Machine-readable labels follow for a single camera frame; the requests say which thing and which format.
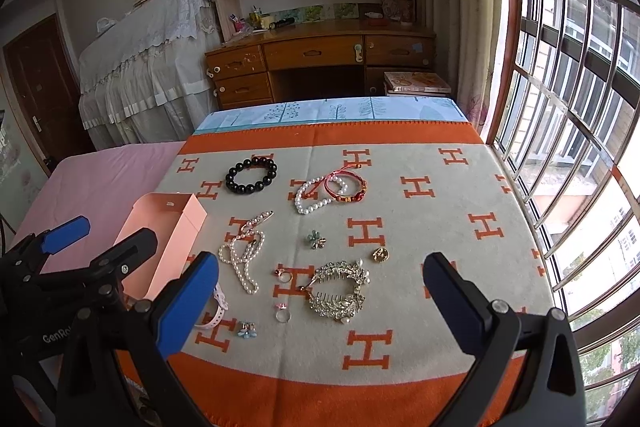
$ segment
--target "red bracelet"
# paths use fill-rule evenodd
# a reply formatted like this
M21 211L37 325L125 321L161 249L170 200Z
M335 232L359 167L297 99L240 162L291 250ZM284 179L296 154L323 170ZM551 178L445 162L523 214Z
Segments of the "red bracelet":
M328 185L329 178L331 178L332 176L334 176L336 174L342 174L343 176L351 176L352 178L356 178L360 182L360 185L362 186L362 188L358 192L356 192L353 196L343 196L341 194L337 194L336 192L331 190L329 188L329 185ZM324 178L324 190L326 190L327 193L332 198L334 198L334 200L336 200L336 201L342 201L343 203L352 203L352 202L355 202L355 201L361 201L362 198L364 198L364 195L367 192L367 182L364 181L362 179L362 177L358 176L353 171L350 171L350 170L347 170L347 169L338 169L337 171L333 171L333 172L331 172L331 174L325 176L325 178Z

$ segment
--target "pink box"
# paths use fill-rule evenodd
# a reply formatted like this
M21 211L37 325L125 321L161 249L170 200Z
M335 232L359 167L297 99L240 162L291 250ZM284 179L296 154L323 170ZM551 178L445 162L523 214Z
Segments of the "pink box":
M136 300L155 299L172 279L178 279L206 210L194 194L150 192L136 201L116 243L142 228L158 237L158 249L135 272L122 280L124 293Z

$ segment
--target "jewelry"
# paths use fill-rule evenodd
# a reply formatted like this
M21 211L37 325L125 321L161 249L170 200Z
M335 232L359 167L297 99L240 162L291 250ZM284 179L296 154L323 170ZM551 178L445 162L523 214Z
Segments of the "jewelry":
M273 273L275 274L275 276L278 278L280 282L289 282L291 279L293 279L292 274L282 268L276 268L273 271Z
M258 283L251 279L249 275L249 264L252 260L260 253L260 248L264 244L264 232L262 230L255 230L255 227L265 222L273 216L273 211L263 212L259 216L254 217L254 219L247 221L242 227L240 227L240 233L234 237L230 243L225 243L218 248L218 259L220 259L221 263L230 264L234 267L236 275L238 276L238 280L242 284L242 288L244 291L252 295L258 292L259 286ZM244 239L245 237L252 237L257 235L260 239L252 240L242 256L239 256L236 252L236 241L238 239ZM229 249L229 259L225 259L222 256L222 251L228 248ZM244 264L244 270L241 271L240 265Z
M351 279L354 282L353 293L345 296L329 296L326 294L313 295L311 286L315 282L326 282L333 279ZM316 269L313 277L306 286L300 286L300 291L305 291L309 295L309 306L321 317L331 317L335 321L343 324L353 318L362 309L364 295L360 293L363 284L368 284L369 271L362 269L362 259L355 263L338 261L338 263L327 263Z
M257 331L255 331L255 324L252 322L243 322L240 323L240 331L238 331L238 337L242 337L244 339L254 339L258 336Z
M306 238L311 243L311 248L313 250L316 248L324 248L324 244L326 243L326 239L324 237L320 237L320 232L316 232L316 230L312 230Z
M255 184L249 183L248 185L238 185L234 181L236 174L242 171L243 169L248 169L249 167L263 167L267 169L267 175L262 178L262 181L257 181ZM265 158L261 156L259 158L247 158L242 163L236 163L235 167L231 167L229 169L228 174L225 176L225 185L226 188L231 190L236 194L253 194L254 192L260 192L263 188L268 185L271 185L271 182L276 177L276 171L278 170L278 166L273 162L271 158Z
M389 259L389 251L384 247L380 247L374 250L371 253L371 256L376 263L384 263L387 259Z
M291 320L291 313L287 309L287 305L284 302L276 304L276 320L282 324L285 324Z
M362 179L361 176L358 176L355 172L347 170L347 169L338 169L337 171L331 172L329 176L334 176L335 174L342 174L343 176L351 176L352 178L356 178L361 185L361 188L358 192L356 192L353 196L343 196L339 192L334 192L329 188L327 184L327 178L324 179L324 190L334 198L336 201L342 201L343 203L352 203L361 201L364 198L364 195L367 192L367 182Z
M225 316L225 311L229 309L229 304L226 302L225 294L222 293L220 283L216 284L216 288L213 291L213 298L218 301L218 311L213 315L213 318L208 323L196 324L195 327L199 330L211 330L212 328L215 328L220 324L222 317Z
M302 207L302 200L306 199L306 195L305 195L305 191L311 186L314 185L314 189L316 187L318 187L318 185L324 181L325 176L321 177L321 178L314 178L312 180L309 180L308 182L304 182L302 184L302 186L298 189L298 191L296 192L296 197L293 200L293 204L295 204L296 209L298 210L299 214L309 214L311 212L313 212L314 210L318 210L318 208L320 208L321 206L325 206L326 204L331 203L333 200L331 200L330 198L326 198L324 200L320 200L318 201L318 203L313 203L310 204L308 207L303 208ZM340 185L340 190L338 190L338 194L344 194L347 190L348 190L348 186L347 184L342 180L342 178L338 178L338 176L330 176L329 177L329 181L330 182L335 182L337 184Z

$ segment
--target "metal screw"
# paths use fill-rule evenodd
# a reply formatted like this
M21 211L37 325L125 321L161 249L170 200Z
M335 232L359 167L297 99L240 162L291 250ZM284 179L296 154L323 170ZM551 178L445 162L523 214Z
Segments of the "metal screw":
M103 284L98 288L98 293L100 295L109 295L111 293L111 290L113 290L113 286L111 286L110 284Z
M91 315L91 310L89 308L80 308L78 310L78 318L81 321L85 321L89 318L89 315Z
M133 309L138 313L146 313L151 309L151 301L149 299L142 299L133 305Z
M491 303L491 308L493 308L496 313L506 313L509 311L509 305L500 299L495 299L495 301Z
M555 318L556 321L564 321L566 315L560 308L551 308L551 316Z

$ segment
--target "door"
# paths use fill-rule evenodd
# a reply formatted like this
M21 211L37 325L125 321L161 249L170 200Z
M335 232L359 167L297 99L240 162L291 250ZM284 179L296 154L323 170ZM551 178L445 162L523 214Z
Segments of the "door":
M7 44L4 57L20 108L45 156L57 164L95 151L82 127L80 93L62 48L57 16Z

